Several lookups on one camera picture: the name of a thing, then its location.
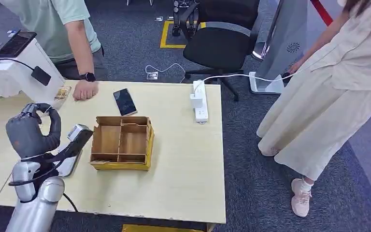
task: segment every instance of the light green t-shirt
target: light green t-shirt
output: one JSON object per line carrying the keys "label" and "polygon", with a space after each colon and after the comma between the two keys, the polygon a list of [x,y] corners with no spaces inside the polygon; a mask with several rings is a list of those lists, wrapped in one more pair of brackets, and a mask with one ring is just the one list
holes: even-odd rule
{"label": "light green t-shirt", "polygon": [[19,16],[28,30],[37,33],[36,39],[54,63],[73,58],[64,26],[69,22],[83,20],[92,52],[100,49],[84,0],[0,0],[0,3]]}

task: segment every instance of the black phone screen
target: black phone screen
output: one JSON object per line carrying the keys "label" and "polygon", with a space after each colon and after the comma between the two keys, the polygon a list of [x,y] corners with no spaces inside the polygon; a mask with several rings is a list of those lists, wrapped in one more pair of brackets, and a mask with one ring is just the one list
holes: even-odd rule
{"label": "black phone screen", "polygon": [[114,92],[113,96],[116,100],[121,116],[131,115],[137,112],[133,99],[126,88]]}

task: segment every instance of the power strip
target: power strip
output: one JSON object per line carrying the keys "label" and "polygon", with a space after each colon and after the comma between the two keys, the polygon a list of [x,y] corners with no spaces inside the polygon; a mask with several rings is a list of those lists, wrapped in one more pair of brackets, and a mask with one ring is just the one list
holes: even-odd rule
{"label": "power strip", "polygon": [[205,94],[205,85],[201,80],[193,82],[193,90],[195,89],[194,96],[191,96],[191,100],[199,100],[202,104],[193,104],[194,111],[196,114],[196,122],[204,124],[208,122],[208,107],[207,107],[207,95]]}

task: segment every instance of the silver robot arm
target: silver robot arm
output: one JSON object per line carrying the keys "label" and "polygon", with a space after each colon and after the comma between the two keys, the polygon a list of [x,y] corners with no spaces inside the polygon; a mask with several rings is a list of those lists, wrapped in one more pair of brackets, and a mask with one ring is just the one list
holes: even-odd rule
{"label": "silver robot arm", "polygon": [[33,201],[23,203],[19,200],[16,203],[6,232],[48,232],[64,191],[62,178],[52,176],[46,179]]}
{"label": "silver robot arm", "polygon": [[[42,122],[36,111],[49,112],[50,132],[42,135]],[[92,136],[87,126],[76,124],[69,132],[69,145],[53,156],[49,153],[60,144],[60,116],[47,104],[28,104],[23,111],[9,119],[6,132],[21,160],[12,171],[10,186],[15,187],[18,201],[7,232],[48,232],[57,204],[65,191],[57,167],[70,157],[80,154]]]}

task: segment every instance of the black cable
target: black cable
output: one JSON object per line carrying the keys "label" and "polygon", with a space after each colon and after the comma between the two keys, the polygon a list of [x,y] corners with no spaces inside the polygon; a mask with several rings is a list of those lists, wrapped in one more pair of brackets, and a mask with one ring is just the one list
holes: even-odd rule
{"label": "black cable", "polygon": [[66,195],[66,193],[63,193],[63,196],[65,196],[65,198],[68,199],[68,201],[69,201],[70,204],[72,205],[73,209],[78,213],[79,211],[77,211],[76,206],[73,204],[73,202],[72,202],[71,199],[68,197],[68,195]]}
{"label": "black cable", "polygon": [[34,68],[32,68],[31,66],[19,61],[19,60],[16,60],[16,59],[10,59],[10,58],[0,58],[0,60],[11,60],[13,62],[16,62],[16,63],[19,63],[19,64],[22,64],[22,65],[25,65],[26,67],[30,68],[32,71],[35,71]]}
{"label": "black cable", "polygon": [[26,180],[26,181],[12,181],[12,182],[9,182],[9,186],[20,186],[20,185],[25,185],[25,184],[29,184],[29,183],[32,183],[33,181],[37,180],[37,179],[40,179],[44,176],[46,176],[47,174],[51,173],[53,170],[55,170],[56,168],[58,168],[62,163],[63,163],[64,159],[59,161],[59,163],[57,163],[50,171],[46,172],[45,174],[42,174],[36,178],[33,178],[31,180]]}

